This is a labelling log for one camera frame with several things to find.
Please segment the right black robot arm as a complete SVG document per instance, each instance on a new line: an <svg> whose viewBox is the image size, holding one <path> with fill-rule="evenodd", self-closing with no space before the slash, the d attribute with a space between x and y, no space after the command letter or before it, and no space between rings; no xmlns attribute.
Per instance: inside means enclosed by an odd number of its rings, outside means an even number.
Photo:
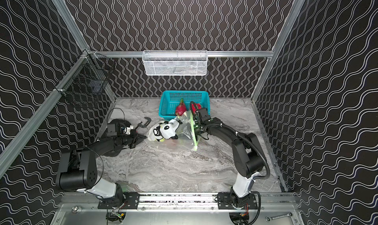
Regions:
<svg viewBox="0 0 378 225"><path fill-rule="evenodd" d="M225 203L236 208L243 207L250 198L254 182L268 179L271 175L257 136L239 132L219 118L211 118L207 110L195 112L194 133L196 137L203 133L215 136L231 147L237 178Z"/></svg>

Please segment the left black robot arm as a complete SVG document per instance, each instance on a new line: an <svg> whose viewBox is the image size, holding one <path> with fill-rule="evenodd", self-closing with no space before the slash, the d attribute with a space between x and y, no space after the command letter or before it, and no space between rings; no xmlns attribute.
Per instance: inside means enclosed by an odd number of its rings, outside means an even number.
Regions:
<svg viewBox="0 0 378 225"><path fill-rule="evenodd" d="M99 209L125 206L129 202L121 185L104 179L96 161L101 161L104 170L103 157L115 157L124 149L134 149L147 138L138 132L145 127L143 123L133 126L126 120L113 119L95 143L62 153L56 185L63 191L94 195L99 199Z"/></svg>

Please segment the clear zip-top bag green seal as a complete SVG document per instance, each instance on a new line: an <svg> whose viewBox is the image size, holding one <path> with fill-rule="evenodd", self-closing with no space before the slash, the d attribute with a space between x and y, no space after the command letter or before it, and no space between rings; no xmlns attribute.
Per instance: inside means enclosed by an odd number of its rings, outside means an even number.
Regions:
<svg viewBox="0 0 378 225"><path fill-rule="evenodd" d="M171 120L155 123L147 133L147 142L172 152L197 151L199 139L195 136L192 113L186 111Z"/></svg>

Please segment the pink dragon fruit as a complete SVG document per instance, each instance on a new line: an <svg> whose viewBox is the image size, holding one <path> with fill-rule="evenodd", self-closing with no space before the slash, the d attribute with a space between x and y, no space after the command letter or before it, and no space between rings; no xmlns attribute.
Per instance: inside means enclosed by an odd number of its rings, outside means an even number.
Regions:
<svg viewBox="0 0 378 225"><path fill-rule="evenodd" d="M187 108L186 108L184 99L182 98L180 100L179 105L175 109L175 115L176 116L182 116L185 112L187 112Z"/></svg>
<svg viewBox="0 0 378 225"><path fill-rule="evenodd" d="M200 103L191 102L191 110L193 114L195 114L200 109L202 109L202 105Z"/></svg>

